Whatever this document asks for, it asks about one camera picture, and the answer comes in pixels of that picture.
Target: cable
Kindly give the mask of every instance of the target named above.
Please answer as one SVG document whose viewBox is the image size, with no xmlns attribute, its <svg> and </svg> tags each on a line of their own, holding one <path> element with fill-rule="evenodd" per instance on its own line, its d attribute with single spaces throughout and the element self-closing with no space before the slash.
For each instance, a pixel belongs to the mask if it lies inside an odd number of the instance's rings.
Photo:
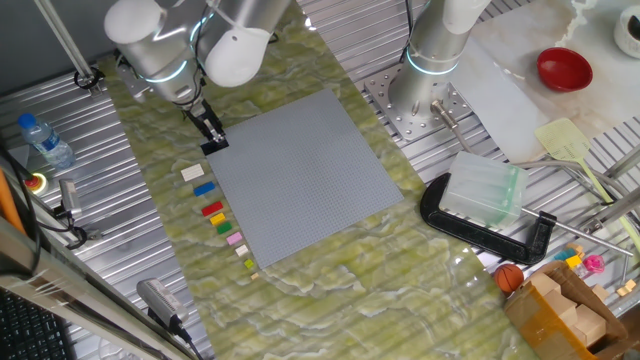
<svg viewBox="0 0 640 360">
<path fill-rule="evenodd" d="M 462 148 L 469 154 L 473 154 L 473 150 L 471 150 L 471 146 L 469 146 L 469 143 L 467 142 L 467 140 L 465 140 L 464 136 L 462 136 L 462 133 L 460 132 L 460 127 L 456 126 L 453 129 L 451 129 L 451 131 L 458 138 L 458 141 L 460 142 L 460 145 L 462 145 Z"/>
<path fill-rule="evenodd" d="M 69 232 L 69 231 L 73 230 L 73 225 L 71 225 L 71 222 L 69 222 L 69 226 L 66 229 L 58 229 L 58 228 L 55 228 L 53 226 L 49 226 L 47 224 L 43 224 L 41 222 L 38 222 L 38 225 L 40 225 L 40 227 L 42 227 L 42 228 L 45 228 L 45 229 L 53 231 L 53 232 L 63 233 L 63 232 Z"/>
<path fill-rule="evenodd" d="M 87 236 L 87 232 L 83 228 L 80 228 L 80 227 L 75 227 L 74 226 L 73 229 L 72 229 L 72 232 L 80 240 L 77 243 L 73 244 L 73 245 L 71 245 L 71 244 L 67 245 L 67 249 L 76 250 L 76 249 L 79 249 L 82 245 L 84 245 L 87 242 L 88 236 Z"/>
<path fill-rule="evenodd" d="M 193 344 L 193 341 L 189 340 L 187 341 L 187 344 L 189 344 L 189 346 L 191 347 L 191 350 L 193 350 L 193 352 L 196 353 L 198 360 L 204 360 L 202 358 L 202 355 L 200 355 L 200 353 L 198 352 L 198 348 L 196 348 L 196 346 Z"/>
<path fill-rule="evenodd" d="M 280 38 L 278 37 L 278 34 L 275 33 L 275 31 L 273 32 L 273 34 L 271 34 L 271 38 L 269 39 L 269 45 L 277 43 L 278 41 L 280 41 Z"/>
<path fill-rule="evenodd" d="M 409 37 L 407 43 L 402 48 L 402 54 L 400 54 L 400 62 L 404 62 L 404 56 L 409 48 L 409 41 L 411 40 L 411 34 L 413 34 L 413 9 L 409 0 L 404 0 L 404 6 L 407 9 L 407 25 L 409 26 Z"/>
<path fill-rule="evenodd" d="M 207 12 L 207 9 L 209 9 L 209 5 L 205 5 L 204 9 L 202 9 L 202 14 L 200 16 L 200 21 L 202 21 L 202 19 L 205 19 L 205 13 Z M 198 26 L 198 32 L 196 34 L 196 41 L 193 44 L 193 54 L 194 57 L 196 59 L 196 71 L 193 72 L 193 86 L 196 88 L 196 93 L 193 96 L 193 99 L 191 99 L 191 101 L 187 101 L 185 103 L 174 103 L 177 106 L 189 106 L 188 110 L 182 110 L 183 114 L 184 112 L 188 112 L 191 111 L 191 109 L 193 109 L 193 105 L 195 105 L 196 101 L 198 101 L 198 98 L 200 97 L 200 95 L 202 94 L 202 84 L 200 84 L 200 86 L 198 86 L 198 81 L 196 80 L 196 78 L 198 77 L 198 72 L 200 71 L 200 61 L 198 60 L 198 44 L 200 43 L 200 34 L 202 33 L 202 28 L 204 27 L 204 25 L 207 23 L 208 18 L 206 18 L 206 20 L 200 24 L 200 26 Z"/>
<path fill-rule="evenodd" d="M 130 341 L 132 343 L 134 342 L 133 339 L 130 339 L 130 337 L 131 336 L 135 337 L 135 335 L 132 335 L 128 331 L 123 330 L 120 326 L 118 326 L 118 325 L 116 325 L 114 323 L 111 323 L 108 319 L 104 319 L 103 320 L 102 318 L 99 317 L 100 314 L 94 314 L 92 309 L 85 309 L 86 306 L 84 304 L 82 304 L 82 303 L 76 304 L 76 303 L 70 302 L 69 304 L 67 304 L 67 307 L 69 309 L 71 309 L 72 311 L 75 311 L 80 316 L 91 318 L 92 321 L 94 321 L 94 322 L 98 323 L 99 325 L 107 328 L 109 331 L 120 333 L 120 335 L 123 338 L 126 338 L 125 341 Z M 154 353 L 155 356 L 158 359 L 169 360 L 169 358 L 166 355 L 164 355 L 160 350 L 154 349 L 154 348 L 146 345 L 142 340 L 140 340 L 137 337 L 135 337 L 135 339 L 137 340 L 135 342 L 137 342 L 137 344 L 141 348 L 144 348 L 146 350 L 149 350 L 149 352 Z"/>
</svg>

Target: green marble surface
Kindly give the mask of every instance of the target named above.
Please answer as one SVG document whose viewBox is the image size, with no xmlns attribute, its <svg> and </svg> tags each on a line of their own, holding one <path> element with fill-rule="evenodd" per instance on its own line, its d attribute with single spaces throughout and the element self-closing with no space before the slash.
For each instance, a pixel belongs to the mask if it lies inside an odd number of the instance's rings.
<svg viewBox="0 0 640 360">
<path fill-rule="evenodd" d="M 215 182 L 196 128 L 152 94 L 135 102 L 113 61 L 101 64 L 218 358 L 535 359 L 471 249 L 422 222 L 424 184 L 305 19 L 294 2 L 258 76 L 233 89 L 207 86 L 205 97 L 231 126 L 332 89 L 405 200 L 263 270 L 246 269 L 227 245 L 240 229 L 222 191 L 193 196 Z M 194 164 L 205 176 L 185 183 L 180 170 Z M 233 225 L 224 235 L 200 213 L 218 200 Z"/>
</svg>

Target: clear plastic container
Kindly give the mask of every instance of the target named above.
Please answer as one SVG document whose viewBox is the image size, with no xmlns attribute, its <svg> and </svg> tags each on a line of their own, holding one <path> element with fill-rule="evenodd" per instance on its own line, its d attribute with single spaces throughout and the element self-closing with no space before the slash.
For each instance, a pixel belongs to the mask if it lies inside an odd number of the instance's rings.
<svg viewBox="0 0 640 360">
<path fill-rule="evenodd" d="M 73 165 L 76 160 L 73 150 L 60 140 L 58 133 L 48 123 L 38 121 L 31 114 L 22 114 L 18 124 L 24 140 L 38 150 L 51 166 L 62 170 Z"/>
<path fill-rule="evenodd" d="M 572 256 L 566 259 L 565 262 L 569 266 L 569 269 L 573 270 L 573 272 L 578 275 L 578 277 L 583 278 L 589 275 L 589 271 L 587 271 L 587 268 L 582 263 L 582 259 L 580 259 L 580 256 Z"/>
<path fill-rule="evenodd" d="M 529 174 L 499 161 L 459 152 L 449 170 L 451 178 L 441 209 L 503 229 L 520 216 L 522 193 Z"/>
</svg>

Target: red bowl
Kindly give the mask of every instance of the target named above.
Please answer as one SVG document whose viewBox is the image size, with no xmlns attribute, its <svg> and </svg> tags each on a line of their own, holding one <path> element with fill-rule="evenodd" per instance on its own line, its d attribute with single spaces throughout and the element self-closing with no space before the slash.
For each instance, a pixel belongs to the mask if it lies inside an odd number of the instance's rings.
<svg viewBox="0 0 640 360">
<path fill-rule="evenodd" d="M 538 74 L 549 89 L 560 92 L 584 89 L 593 80 L 589 62 L 565 48 L 550 48 L 540 53 Z"/>
</svg>

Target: metal rod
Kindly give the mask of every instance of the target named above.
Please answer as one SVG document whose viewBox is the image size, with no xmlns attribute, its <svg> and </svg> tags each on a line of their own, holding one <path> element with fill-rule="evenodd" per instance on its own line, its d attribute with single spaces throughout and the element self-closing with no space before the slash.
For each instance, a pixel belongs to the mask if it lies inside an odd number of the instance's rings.
<svg viewBox="0 0 640 360">
<path fill-rule="evenodd" d="M 69 59 L 71 59 L 73 66 L 76 68 L 76 70 L 78 70 L 78 73 L 80 73 L 80 77 L 84 80 L 91 80 L 93 78 L 93 71 L 91 70 L 91 67 L 89 67 L 89 64 L 82 56 L 82 53 L 80 53 L 80 50 L 76 46 L 76 43 L 73 41 L 73 38 L 71 38 L 69 31 L 67 31 L 67 28 L 64 26 L 64 23 L 58 16 L 58 13 L 51 4 L 51 1 L 33 1 L 38 6 L 38 9 L 42 13 L 42 16 L 44 16 L 45 20 L 47 20 L 47 23 L 51 27 L 51 30 L 53 30 L 53 33 L 58 38 L 58 41 L 64 48 L 64 51 L 67 53 L 67 56 L 69 56 Z"/>
<path fill-rule="evenodd" d="M 622 268 L 622 285 L 627 282 L 627 269 L 629 268 L 629 257 L 624 257 L 624 267 Z"/>
<path fill-rule="evenodd" d="M 640 145 L 634 147 L 622 159 L 613 164 L 604 174 L 612 179 L 617 179 L 627 171 L 633 169 L 640 162 Z"/>
<path fill-rule="evenodd" d="M 2 217 L 0 238 L 0 256 L 3 259 L 0 270 L 28 269 L 33 260 L 35 243 Z M 0 276 L 0 288 L 7 288 L 140 358 L 195 360 L 195 355 L 184 345 L 108 285 L 62 244 L 57 241 L 48 243 L 50 250 L 44 248 L 40 254 L 36 269 L 38 275 L 26 282 L 18 281 L 11 275 Z M 97 319 L 91 314 L 73 310 L 81 308 L 92 309 L 108 319 L 109 323 L 98 323 L 96 320 L 103 318 Z M 165 356 L 157 356 L 161 355 L 157 354 L 158 351 Z"/>
<path fill-rule="evenodd" d="M 531 216 L 535 216 L 535 217 L 539 217 L 540 216 L 537 212 L 535 212 L 533 210 L 530 210 L 530 209 L 527 209 L 527 208 L 522 208 L 522 212 L 524 212 L 525 214 L 531 215 Z M 631 251 L 628 251 L 628 250 L 625 250 L 625 249 L 623 249 L 623 248 L 621 248 L 619 246 L 610 244 L 610 243 L 608 243 L 608 242 L 606 242 L 606 241 L 604 241 L 602 239 L 599 239 L 599 238 L 597 238 L 595 236 L 589 235 L 589 234 L 587 234 L 585 232 L 582 232 L 582 231 L 580 231 L 580 230 L 578 230 L 576 228 L 573 228 L 573 227 L 571 227 L 569 225 L 565 225 L 565 224 L 563 224 L 561 222 L 556 222 L 556 226 L 561 228 L 561 229 L 563 229 L 563 230 L 565 230 L 565 231 L 567 231 L 567 232 L 569 232 L 569 233 L 571 233 L 571 234 L 573 234 L 573 235 L 579 236 L 579 237 L 581 237 L 583 239 L 589 240 L 589 241 L 591 241 L 593 243 L 596 243 L 598 245 L 602 245 L 604 247 L 608 247 L 611 250 L 615 250 L 615 251 L 620 252 L 622 254 L 625 254 L 627 256 L 633 256 L 633 253 Z"/>
<path fill-rule="evenodd" d="M 625 216 L 638 205 L 640 205 L 640 188 L 633 190 L 626 196 L 618 199 L 613 205 L 602 210 L 598 214 L 598 218 L 603 225 L 607 225 Z"/>
</svg>

